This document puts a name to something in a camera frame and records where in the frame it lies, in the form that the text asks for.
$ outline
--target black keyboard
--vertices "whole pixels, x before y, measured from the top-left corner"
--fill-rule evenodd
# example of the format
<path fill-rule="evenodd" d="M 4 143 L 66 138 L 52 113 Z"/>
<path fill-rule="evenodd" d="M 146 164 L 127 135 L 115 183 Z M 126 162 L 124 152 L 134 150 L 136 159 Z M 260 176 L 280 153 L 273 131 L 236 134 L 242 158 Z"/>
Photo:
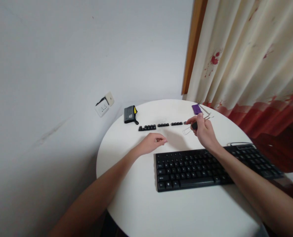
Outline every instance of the black keyboard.
<path fill-rule="evenodd" d="M 252 145 L 224 147 L 265 179 L 283 173 Z M 218 160 L 206 149 L 155 154 L 158 192 L 233 184 Z"/>

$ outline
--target spacebar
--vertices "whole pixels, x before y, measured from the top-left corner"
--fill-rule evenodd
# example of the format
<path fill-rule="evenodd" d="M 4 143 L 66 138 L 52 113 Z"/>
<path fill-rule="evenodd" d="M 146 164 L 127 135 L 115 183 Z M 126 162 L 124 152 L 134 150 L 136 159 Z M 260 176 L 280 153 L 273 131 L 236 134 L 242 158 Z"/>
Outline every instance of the spacebar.
<path fill-rule="evenodd" d="M 181 188 L 199 188 L 204 186 L 209 186 L 214 184 L 213 178 L 207 177 L 207 178 L 197 178 L 197 179 L 187 179 L 187 180 L 181 180 L 180 181 L 180 187 Z"/>

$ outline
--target floral curtain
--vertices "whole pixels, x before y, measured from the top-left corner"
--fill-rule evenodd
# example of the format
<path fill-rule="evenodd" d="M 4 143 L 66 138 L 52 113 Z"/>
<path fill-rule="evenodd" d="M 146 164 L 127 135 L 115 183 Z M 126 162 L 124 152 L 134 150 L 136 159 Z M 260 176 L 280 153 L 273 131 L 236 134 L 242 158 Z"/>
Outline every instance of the floral curtain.
<path fill-rule="evenodd" d="M 250 137 L 293 122 L 293 0 L 209 0 L 187 100 Z"/>

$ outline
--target electrical outlet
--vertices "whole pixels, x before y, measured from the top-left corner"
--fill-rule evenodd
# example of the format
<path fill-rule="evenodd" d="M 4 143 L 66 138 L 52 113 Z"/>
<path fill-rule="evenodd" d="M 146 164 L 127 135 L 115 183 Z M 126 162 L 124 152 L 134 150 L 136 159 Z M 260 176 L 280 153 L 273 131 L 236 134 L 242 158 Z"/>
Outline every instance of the electrical outlet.
<path fill-rule="evenodd" d="M 108 104 L 109 106 L 113 105 L 114 103 L 114 99 L 113 99 L 113 96 L 111 94 L 111 92 L 108 92 L 106 95 L 105 95 L 107 101 L 108 101 Z"/>
<path fill-rule="evenodd" d="M 102 117 L 109 109 L 108 102 L 104 99 L 99 104 L 95 106 L 95 110 L 99 117 Z"/>

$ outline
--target purple usb drive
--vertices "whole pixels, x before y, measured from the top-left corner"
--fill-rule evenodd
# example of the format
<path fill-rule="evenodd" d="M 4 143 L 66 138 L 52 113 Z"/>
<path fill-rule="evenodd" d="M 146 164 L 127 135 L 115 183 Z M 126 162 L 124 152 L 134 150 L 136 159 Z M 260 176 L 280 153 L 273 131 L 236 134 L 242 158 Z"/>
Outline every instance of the purple usb drive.
<path fill-rule="evenodd" d="M 198 104 L 196 104 L 196 105 L 192 105 L 191 107 L 192 107 L 193 112 L 195 113 L 195 115 L 197 115 L 197 114 L 199 114 L 199 113 L 202 113 L 202 111 L 201 111 L 201 109 L 200 109 L 200 107 L 199 107 Z"/>

